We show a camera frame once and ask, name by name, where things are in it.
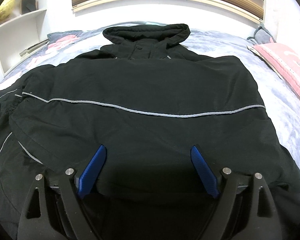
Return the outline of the black jacket with reflective stripe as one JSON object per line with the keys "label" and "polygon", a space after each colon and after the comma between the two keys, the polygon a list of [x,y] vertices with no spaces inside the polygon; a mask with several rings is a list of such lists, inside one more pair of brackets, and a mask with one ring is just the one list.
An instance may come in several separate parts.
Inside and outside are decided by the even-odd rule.
{"label": "black jacket with reflective stripe", "polygon": [[185,24],[103,35],[110,44],[0,90],[0,239],[18,239],[36,175],[53,179],[100,145],[107,159],[82,200],[100,239],[199,239],[214,201],[194,145],[210,162],[262,174],[282,239],[300,239],[300,170],[240,59],[188,50]]}

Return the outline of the grey floral bed sheet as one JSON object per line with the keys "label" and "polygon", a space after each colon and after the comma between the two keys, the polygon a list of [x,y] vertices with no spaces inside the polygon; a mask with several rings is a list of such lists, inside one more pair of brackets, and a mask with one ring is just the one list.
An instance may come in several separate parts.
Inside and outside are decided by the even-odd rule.
{"label": "grey floral bed sheet", "polygon": [[[0,90],[10,87],[35,67],[44,64],[57,66],[79,54],[110,44],[103,36],[103,31],[104,28],[99,28],[48,34],[52,48],[44,46],[29,59],[18,64],[0,82]],[[242,61],[257,82],[258,91],[275,126],[279,142],[289,150],[300,168],[300,100],[286,81],[250,51],[252,42],[220,31],[192,28],[190,36],[182,45],[197,54],[210,57],[234,55]]]}

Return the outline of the pink pillow with elephant print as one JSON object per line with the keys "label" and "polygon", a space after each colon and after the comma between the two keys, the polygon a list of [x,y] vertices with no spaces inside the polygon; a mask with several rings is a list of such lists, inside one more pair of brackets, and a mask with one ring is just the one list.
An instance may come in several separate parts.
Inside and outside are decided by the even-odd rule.
{"label": "pink pillow with elephant print", "polygon": [[248,49],[285,80],[300,100],[300,59],[294,51],[279,43],[255,44]]}

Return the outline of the stack of books on bed edge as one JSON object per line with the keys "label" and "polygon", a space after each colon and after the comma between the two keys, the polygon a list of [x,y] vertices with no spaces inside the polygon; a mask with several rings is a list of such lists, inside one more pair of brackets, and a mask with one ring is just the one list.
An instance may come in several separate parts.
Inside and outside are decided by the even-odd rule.
{"label": "stack of books on bed edge", "polygon": [[34,52],[35,50],[41,48],[42,46],[45,46],[48,43],[49,43],[49,40],[45,39],[42,42],[39,42],[37,44],[34,44],[34,45],[30,46],[29,48],[24,49],[22,52],[19,53],[19,55],[21,57],[23,57],[23,56],[25,56],[27,54],[30,54],[30,53]]}

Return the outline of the grey pillow behind pink pillow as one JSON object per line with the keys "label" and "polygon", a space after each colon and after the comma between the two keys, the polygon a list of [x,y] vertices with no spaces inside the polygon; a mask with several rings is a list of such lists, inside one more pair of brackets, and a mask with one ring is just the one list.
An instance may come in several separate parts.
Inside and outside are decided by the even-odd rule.
{"label": "grey pillow behind pink pillow", "polygon": [[247,40],[251,44],[267,44],[276,43],[275,38],[271,33],[264,27],[264,25],[259,25],[252,36],[248,37]]}

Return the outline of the yellow globe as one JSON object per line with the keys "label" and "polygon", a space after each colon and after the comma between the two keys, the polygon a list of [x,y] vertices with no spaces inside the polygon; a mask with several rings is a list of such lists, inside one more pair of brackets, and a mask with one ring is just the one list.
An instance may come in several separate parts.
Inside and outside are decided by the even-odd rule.
{"label": "yellow globe", "polygon": [[0,22],[5,21],[12,13],[15,0],[4,0],[0,5]]}

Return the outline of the white wall bookshelf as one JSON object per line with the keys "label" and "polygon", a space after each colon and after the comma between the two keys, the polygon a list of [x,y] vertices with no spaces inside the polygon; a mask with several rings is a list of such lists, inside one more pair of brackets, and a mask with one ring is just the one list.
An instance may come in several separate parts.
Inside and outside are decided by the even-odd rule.
{"label": "white wall bookshelf", "polygon": [[19,55],[20,52],[46,39],[43,23],[47,9],[42,0],[37,0],[36,11],[23,15],[20,12],[20,2],[21,0],[15,0],[10,16],[0,22],[0,65],[5,74],[36,50],[23,57]]}

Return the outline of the black picture frame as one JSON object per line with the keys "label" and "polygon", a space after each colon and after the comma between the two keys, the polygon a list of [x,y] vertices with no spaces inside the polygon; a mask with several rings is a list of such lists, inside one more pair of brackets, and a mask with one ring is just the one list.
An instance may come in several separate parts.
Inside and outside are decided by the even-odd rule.
{"label": "black picture frame", "polygon": [[20,12],[22,15],[36,10],[37,10],[37,0],[21,0]]}

